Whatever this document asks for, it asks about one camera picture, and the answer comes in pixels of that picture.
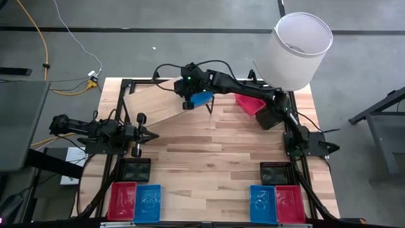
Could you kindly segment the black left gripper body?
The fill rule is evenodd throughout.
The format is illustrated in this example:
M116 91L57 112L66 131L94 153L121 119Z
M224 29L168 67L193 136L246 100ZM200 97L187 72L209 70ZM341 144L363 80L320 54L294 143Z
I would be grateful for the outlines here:
M121 134L123 136L122 147L126 149L124 153L128 152L128 147L130 146L131 142L135 143L135 147L131 149L131 156L134 158L140 158L142 154L142 150L140 149L143 131L142 128L146 123L147 117L144 113L137 114L137 123L138 126L133 126L130 123L124 123L123 128L121 130Z

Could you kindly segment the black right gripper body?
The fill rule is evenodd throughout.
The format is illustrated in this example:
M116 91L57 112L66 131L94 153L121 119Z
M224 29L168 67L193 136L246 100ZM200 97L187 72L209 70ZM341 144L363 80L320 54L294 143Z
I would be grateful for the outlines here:
M192 96L204 92L202 83L207 76L204 72L194 63L189 63L181 69L180 74L183 78L182 80L182 96L185 101L183 102L182 108L184 110L193 110L195 108L195 103L192 101Z

